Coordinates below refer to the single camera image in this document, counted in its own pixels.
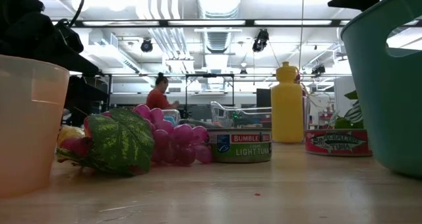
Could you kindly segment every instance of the table surface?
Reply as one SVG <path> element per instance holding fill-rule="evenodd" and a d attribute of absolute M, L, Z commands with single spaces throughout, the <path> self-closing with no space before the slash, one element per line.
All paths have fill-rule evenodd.
<path fill-rule="evenodd" d="M 125 179 L 55 163 L 48 188 L 0 201 L 0 223 L 422 223 L 422 181 L 371 157 L 273 152 L 266 163 L 153 167 Z"/>

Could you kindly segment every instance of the starkist tuna can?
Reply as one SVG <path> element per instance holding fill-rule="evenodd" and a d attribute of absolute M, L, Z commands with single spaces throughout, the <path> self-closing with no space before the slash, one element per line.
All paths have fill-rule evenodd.
<path fill-rule="evenodd" d="M 214 162 L 256 163 L 271 160 L 270 128 L 211 128 L 207 131 Z"/>
<path fill-rule="evenodd" d="M 306 130 L 305 133 L 305 149 L 310 154 L 372 156 L 365 129 L 321 129 Z"/>

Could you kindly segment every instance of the yellow water bottle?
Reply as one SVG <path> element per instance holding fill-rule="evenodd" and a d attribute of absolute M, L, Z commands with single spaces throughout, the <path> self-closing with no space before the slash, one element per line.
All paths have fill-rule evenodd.
<path fill-rule="evenodd" d="M 272 139 L 275 142 L 295 143 L 303 139 L 302 87 L 294 83 L 297 67 L 283 66 L 277 69 L 279 84 L 271 88 Z"/>

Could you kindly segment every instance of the woman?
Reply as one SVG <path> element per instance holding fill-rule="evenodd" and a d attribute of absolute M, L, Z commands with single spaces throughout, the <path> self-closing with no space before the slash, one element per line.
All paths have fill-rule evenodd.
<path fill-rule="evenodd" d="M 164 93 L 169 86 L 169 80 L 164 76 L 162 72 L 158 73 L 156 79 L 156 87 L 148 94 L 146 98 L 146 105 L 150 109 L 177 109 L 179 102 L 175 101 L 173 104 L 169 104 Z"/>

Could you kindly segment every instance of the plastic cup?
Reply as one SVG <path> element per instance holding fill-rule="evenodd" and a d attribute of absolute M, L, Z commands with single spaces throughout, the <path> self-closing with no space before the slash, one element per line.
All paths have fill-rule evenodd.
<path fill-rule="evenodd" d="M 47 186 L 68 70 L 0 55 L 0 198 Z"/>

